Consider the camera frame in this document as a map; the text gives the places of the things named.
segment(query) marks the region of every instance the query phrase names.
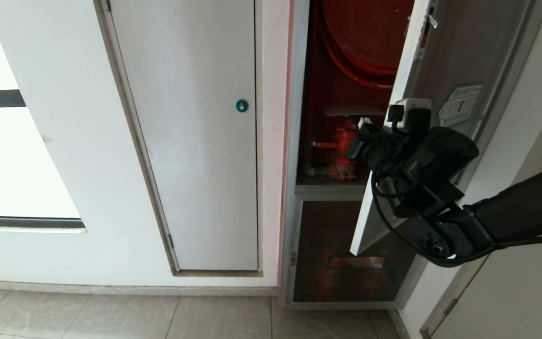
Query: blue keyhole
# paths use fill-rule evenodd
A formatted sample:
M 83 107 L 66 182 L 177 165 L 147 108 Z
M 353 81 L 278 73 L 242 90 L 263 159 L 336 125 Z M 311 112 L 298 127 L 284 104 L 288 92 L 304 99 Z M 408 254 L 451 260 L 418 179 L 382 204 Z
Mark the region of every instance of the blue keyhole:
M 248 102 L 244 99 L 239 99 L 235 103 L 235 109 L 237 109 L 239 112 L 245 112 L 248 110 Z

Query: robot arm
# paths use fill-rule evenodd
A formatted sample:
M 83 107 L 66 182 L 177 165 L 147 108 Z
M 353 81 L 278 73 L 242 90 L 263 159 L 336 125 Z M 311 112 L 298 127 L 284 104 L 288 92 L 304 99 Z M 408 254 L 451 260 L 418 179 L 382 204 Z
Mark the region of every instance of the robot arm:
M 410 100 L 390 107 L 390 129 L 362 124 L 349 149 L 351 159 L 372 168 L 374 204 L 385 225 L 445 267 L 506 247 L 542 243 L 542 173 L 460 208 L 455 202 L 464 195 L 450 180 L 478 156 L 478 148 L 453 129 L 430 129 L 430 109 Z M 408 218 L 401 226 L 409 230 L 407 236 L 390 225 L 378 198 L 389 200 L 394 215 Z

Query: baseboard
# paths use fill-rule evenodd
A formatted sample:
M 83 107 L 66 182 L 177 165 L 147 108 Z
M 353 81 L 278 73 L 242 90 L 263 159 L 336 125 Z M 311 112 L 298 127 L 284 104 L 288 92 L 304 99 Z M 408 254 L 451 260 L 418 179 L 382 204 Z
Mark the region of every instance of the baseboard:
M 275 287 L 101 286 L 0 281 L 0 290 L 125 296 L 275 297 Z
M 407 332 L 407 328 L 405 328 L 403 320 L 400 318 L 399 312 L 396 309 L 389 309 L 388 314 L 400 339 L 411 339 L 411 337 L 409 337 L 409 332 Z

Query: white door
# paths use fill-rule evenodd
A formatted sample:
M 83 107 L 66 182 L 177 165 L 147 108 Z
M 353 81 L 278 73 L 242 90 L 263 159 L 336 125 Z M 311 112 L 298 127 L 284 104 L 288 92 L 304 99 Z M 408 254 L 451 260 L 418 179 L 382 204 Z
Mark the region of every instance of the white door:
M 491 254 L 432 338 L 542 338 L 542 244 Z
M 447 125 L 477 142 L 486 115 L 493 114 L 486 107 L 499 92 L 500 73 L 508 66 L 529 1 L 416 0 L 390 103 L 404 97 L 430 99 L 432 125 L 437 125 L 437 112 L 456 86 L 479 84 L 480 94 L 469 118 Z M 427 22 L 429 13 L 438 22 L 437 27 L 426 24 L 420 30 L 420 22 Z M 425 32 L 430 32 L 427 39 L 423 38 Z M 368 182 L 351 244 L 354 255 L 389 233 L 372 207 L 372 199 Z M 392 225 L 403 221 L 394 217 L 387 200 L 381 198 L 379 204 Z
M 256 270 L 254 0 L 110 7 L 179 268 Z

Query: window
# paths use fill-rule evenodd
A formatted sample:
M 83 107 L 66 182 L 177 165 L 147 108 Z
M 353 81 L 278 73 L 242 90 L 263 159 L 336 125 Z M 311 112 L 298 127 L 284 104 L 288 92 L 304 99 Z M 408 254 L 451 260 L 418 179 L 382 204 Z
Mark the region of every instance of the window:
M 0 44 L 0 226 L 84 228 Z

